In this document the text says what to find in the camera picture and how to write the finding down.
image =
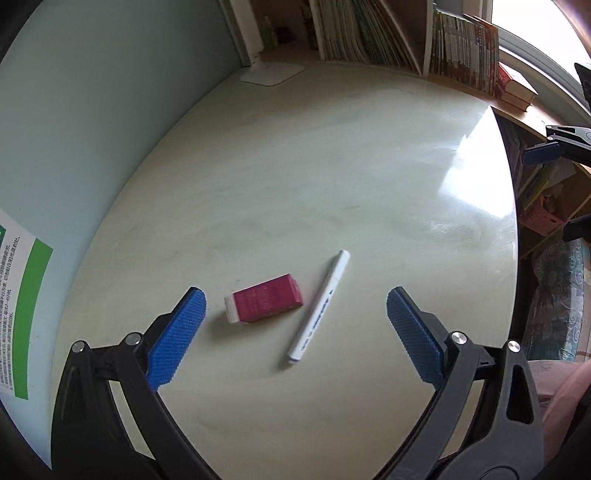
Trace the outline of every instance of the white lamp base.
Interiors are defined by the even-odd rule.
[[[279,85],[281,82],[302,72],[304,67],[295,63],[276,63],[257,61],[240,77],[241,81],[265,87]]]

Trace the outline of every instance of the white eraser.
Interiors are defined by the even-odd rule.
[[[234,294],[232,293],[231,295],[225,297],[224,302],[226,302],[226,316],[228,317],[228,322],[240,323],[240,317],[238,316],[238,308],[236,307]]]

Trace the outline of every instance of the pink basket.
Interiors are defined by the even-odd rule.
[[[564,220],[548,212],[544,208],[544,199],[540,196],[531,207],[525,212],[521,212],[519,223],[535,233],[548,236],[557,228],[562,227]]]

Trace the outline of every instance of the white marker pen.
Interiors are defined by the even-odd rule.
[[[347,266],[347,262],[349,262],[350,258],[349,252],[347,250],[341,250],[339,255],[336,257],[335,262],[332,265],[329,275],[326,277],[326,281],[324,282],[323,287],[320,289],[320,293],[316,298],[316,305],[314,305],[314,310],[310,314],[310,318],[306,322],[305,327],[298,335],[297,339],[294,342],[294,345],[291,347],[291,350],[287,354],[289,358],[289,363],[296,364],[301,360],[304,356],[304,352],[308,347],[308,344],[312,340],[312,336],[314,332],[318,328],[318,324],[320,320],[324,316],[326,311],[326,307],[330,303],[330,299],[332,295],[335,293],[336,286],[339,283],[343,272],[345,271],[345,267]]]

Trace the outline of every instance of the pink fabric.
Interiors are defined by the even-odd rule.
[[[537,360],[530,362],[530,369],[543,409],[544,462],[548,463],[560,450],[577,405],[591,385],[591,362]]]
[[[582,364],[562,360],[530,360],[528,363],[543,415],[560,386]]]

